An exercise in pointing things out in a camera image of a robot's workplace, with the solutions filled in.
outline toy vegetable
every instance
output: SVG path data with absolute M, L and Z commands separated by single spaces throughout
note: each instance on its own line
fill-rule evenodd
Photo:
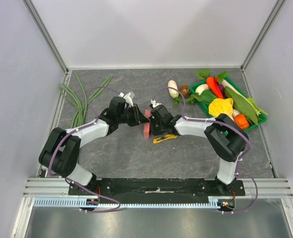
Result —
M 249 127 L 249 123 L 244 114 L 235 116 L 234 121 L 242 130 L 246 130 Z
M 212 103 L 209 105 L 209 114 L 211 114 L 214 117 L 218 117 L 221 113 L 224 113 L 228 115 L 232 120 L 232 104 L 233 104 L 232 98 L 227 99 L 221 99 L 216 98 L 212 101 Z
M 217 97 L 211 90 L 204 90 L 201 94 L 204 104 L 208 107 Z
M 216 82 L 221 83 L 225 79 L 225 77 L 227 77 L 227 75 L 228 75 L 228 72 L 224 71 L 216 75 L 214 79 Z
M 224 96 L 225 88 L 222 84 L 218 84 L 218 88 L 220 89 L 221 94 Z
M 232 110 L 232 117 L 233 117 L 233 118 L 235 118 L 235 116 L 237 116 L 237 115 L 239 115 L 239 114 L 240 114 L 240 112 L 237 111 L 236 109 L 233 109 L 233 110 Z
M 202 84 L 195 89 L 195 92 L 200 96 L 205 90 L 208 90 L 209 87 L 207 84 Z
M 190 87 L 187 84 L 183 84 L 178 91 L 180 91 L 186 98 L 190 94 Z
M 174 80 L 170 80 L 170 81 L 167 83 L 167 86 L 168 86 L 168 87 L 171 87 L 171 88 L 175 88 L 176 90 L 178 90 L 178 89 L 177 89 L 177 84 L 176 84 L 176 82 L 175 82 Z M 179 96 L 180 94 L 179 94 L 178 91 L 176 91 L 176 90 L 174 90 L 174 89 L 170 89 L 170 88 L 168 89 L 168 92 L 169 92 L 170 96 L 171 96 L 172 98 L 174 98 L 174 104 L 173 104 L 174 107 L 176 107 L 177 104 L 178 104 L 179 102 L 181 102 L 181 100 L 178 98 L 178 96 Z
M 256 105 L 255 105 L 255 100 L 253 99 L 253 98 L 245 98 L 241 93 L 239 93 L 230 83 L 228 83 L 226 80 L 223 80 L 222 82 L 221 82 L 221 84 L 225 87 L 225 93 L 227 94 L 227 96 L 228 97 L 232 97 L 233 98 L 233 96 L 234 97 L 237 97 L 237 95 L 239 95 L 240 97 L 242 97 L 242 98 L 239 98 L 239 99 L 244 99 L 244 100 L 246 100 L 247 101 L 247 103 L 248 104 L 250 104 L 250 106 L 252 106 L 252 108 L 254 109 L 254 111 L 255 111 L 255 114 L 257 115 L 257 116 L 259 116 L 260 114 L 266 114 L 267 115 L 267 113 L 264 111 L 264 110 L 262 110 L 261 108 L 259 108 L 259 107 L 257 107 Z
M 209 86 L 209 88 L 212 90 L 212 92 L 218 97 L 218 98 L 224 98 L 220 89 L 218 88 L 218 85 L 213 77 L 208 77 L 206 79 L 206 83 Z

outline orange pumpkin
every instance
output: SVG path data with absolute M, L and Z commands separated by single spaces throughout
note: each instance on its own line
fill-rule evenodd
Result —
M 246 130 L 249 127 L 249 123 L 244 114 L 235 116 L 234 121 L 242 130 Z

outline gray floor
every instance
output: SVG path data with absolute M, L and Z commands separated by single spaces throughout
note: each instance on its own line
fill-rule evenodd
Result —
M 227 70 L 230 78 L 247 92 L 240 69 L 212 69 L 212 74 Z M 70 87 L 83 99 L 83 94 L 75 73 L 84 83 L 87 92 L 102 84 L 112 75 L 109 86 L 123 93 L 134 92 L 134 101 L 141 111 L 149 109 L 150 100 L 157 90 L 167 86 L 171 79 L 178 85 L 197 83 L 194 69 L 119 69 L 119 70 L 80 70 L 73 71 Z M 93 101 L 98 112 L 108 107 L 115 93 L 104 90 Z M 182 105 L 174 108 L 173 99 L 167 91 L 158 98 L 173 115 L 180 114 Z M 187 105 L 186 115 L 206 118 L 196 104 Z M 76 113 L 75 107 L 65 101 L 59 126 L 70 128 Z M 89 111 L 87 121 L 93 120 Z M 248 132 L 253 150 L 244 158 L 240 172 L 255 178 L 272 178 L 271 167 L 258 128 Z M 152 139 L 143 137 L 143 126 L 129 128 L 120 125 L 111 135 L 95 140 L 81 149 L 80 164 L 105 178 L 214 178 L 219 159 L 208 140 L 194 136 L 180 136 L 162 143 L 153 144 Z
M 238 209 L 251 201 L 236 201 Z M 291 238 L 280 200 L 260 200 L 241 214 L 211 209 L 123 209 L 85 214 L 76 208 L 34 207 L 26 238 Z

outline enclosure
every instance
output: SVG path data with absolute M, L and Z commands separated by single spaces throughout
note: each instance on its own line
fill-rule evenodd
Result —
M 246 131 L 252 150 L 238 170 L 258 186 L 249 211 L 222 215 L 216 208 L 225 198 L 209 196 L 210 209 L 147 201 L 87 214 L 72 203 L 93 197 L 70 195 L 73 185 L 49 178 L 39 164 L 54 128 L 94 120 L 86 104 L 92 88 L 133 92 L 144 113 L 169 80 L 196 89 L 206 68 L 210 76 L 226 71 L 225 80 L 267 112 L 267 121 Z M 79 102 L 66 99 L 68 89 Z M 100 114 L 115 96 L 104 89 L 91 104 Z M 182 113 L 183 103 L 173 106 L 167 90 L 156 102 Z M 196 100 L 185 115 L 209 117 Z M 150 137 L 142 124 L 120 125 L 82 147 L 78 163 L 115 181 L 193 182 L 219 173 L 220 157 L 205 138 L 154 144 L 158 136 Z M 235 211 L 256 196 L 252 180 L 241 180 L 246 195 Z M 293 237 L 293 0 L 0 0 L 0 238 L 9 235 Z

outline orange carrot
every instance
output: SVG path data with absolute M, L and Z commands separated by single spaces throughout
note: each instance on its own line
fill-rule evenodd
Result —
M 206 84 L 212 90 L 212 92 L 218 97 L 224 99 L 218 85 L 213 77 L 208 77 L 206 79 Z

